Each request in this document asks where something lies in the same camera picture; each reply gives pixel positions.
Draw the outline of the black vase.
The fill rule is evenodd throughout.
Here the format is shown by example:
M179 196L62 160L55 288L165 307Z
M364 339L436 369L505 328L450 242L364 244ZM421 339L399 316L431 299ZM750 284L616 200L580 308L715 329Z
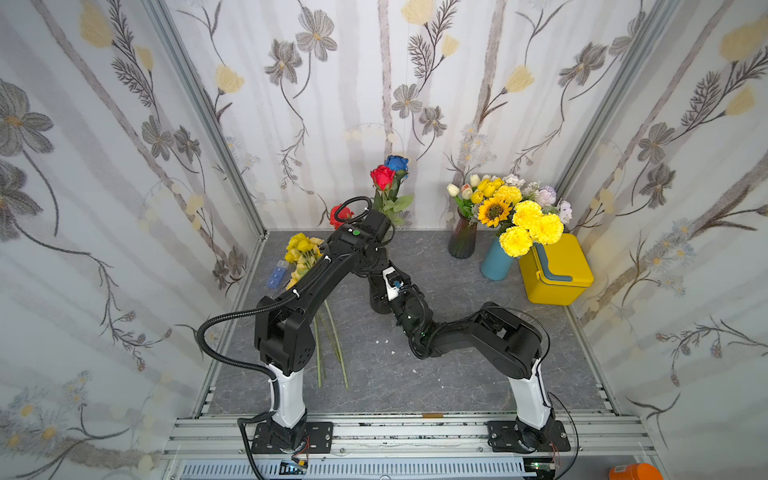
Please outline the black vase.
M369 284L369 303L375 313L389 315L391 308L389 306L386 282L382 274L371 274L368 277Z

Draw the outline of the teal vase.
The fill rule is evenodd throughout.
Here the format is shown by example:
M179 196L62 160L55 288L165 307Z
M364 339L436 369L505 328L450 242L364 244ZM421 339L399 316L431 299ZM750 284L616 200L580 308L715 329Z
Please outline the teal vase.
M515 263L516 258L509 256L501 246L498 237L495 237L481 264L481 273L489 280L504 280Z

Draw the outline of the yellow rose bunch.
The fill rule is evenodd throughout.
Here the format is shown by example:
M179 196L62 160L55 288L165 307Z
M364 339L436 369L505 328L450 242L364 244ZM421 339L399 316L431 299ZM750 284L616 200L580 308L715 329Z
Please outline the yellow rose bunch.
M322 257L320 246L323 243L324 241L320 238L308 237L304 233L297 233L290 238L286 245L284 261L293 266L293 271L290 273L289 281L285 286L286 290L289 290L291 287L293 287L309 272L311 267L320 261ZM320 325L323 328L326 337L331 342L332 350L341 369L344 387L346 390L349 390L350 385L343 348L339 339L336 323L332 315L329 302L327 300L324 301L324 307L326 313L318 314L316 318L320 321Z

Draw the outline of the yellow poppy flower stem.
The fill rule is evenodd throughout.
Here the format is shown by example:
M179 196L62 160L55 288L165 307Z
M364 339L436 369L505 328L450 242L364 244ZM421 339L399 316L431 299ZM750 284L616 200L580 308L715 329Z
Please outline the yellow poppy flower stem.
M322 354L322 346L321 346L321 335L319 332L319 320L317 317L313 318L313 334L316 344L316 352L315 352L315 362L316 362L316 375L317 375L317 386L318 388L322 388L323 386L323 354Z

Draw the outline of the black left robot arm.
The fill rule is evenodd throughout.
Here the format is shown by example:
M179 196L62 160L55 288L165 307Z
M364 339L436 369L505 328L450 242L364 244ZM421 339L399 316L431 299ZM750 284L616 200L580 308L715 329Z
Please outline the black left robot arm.
M368 277L381 270L389 242L388 231L394 229L388 217L373 207L366 196L355 196L343 202L338 210L363 202L362 213L345 220L334 213L341 225L321 245L321 258L297 283L278 297L266 297L257 307L225 313L207 319L197 330L195 340L204 355L222 364L256 371L268 377L271 406L262 413L236 421L245 455L255 478L262 473L255 461L249 425L266 424L276 436L280 449L294 452L308 444L306 439L307 409L303 397L304 368L316 349L311 324L327 297L348 274ZM213 349L206 340L207 330L223 322L244 317L255 321L254 344L260 352L259 364L227 357Z

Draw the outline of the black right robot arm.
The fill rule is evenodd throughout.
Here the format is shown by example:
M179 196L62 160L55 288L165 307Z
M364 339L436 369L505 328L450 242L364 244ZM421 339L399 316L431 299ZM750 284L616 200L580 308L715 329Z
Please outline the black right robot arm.
M543 383L541 332L515 313L486 302L477 312L457 321L436 322L424 294L410 277L390 266L369 280L371 306L391 313L408 339L412 355L438 358L454 350L473 348L507 377L516 404L512 421L488 424L489 445L496 452L533 454L572 449L563 423Z

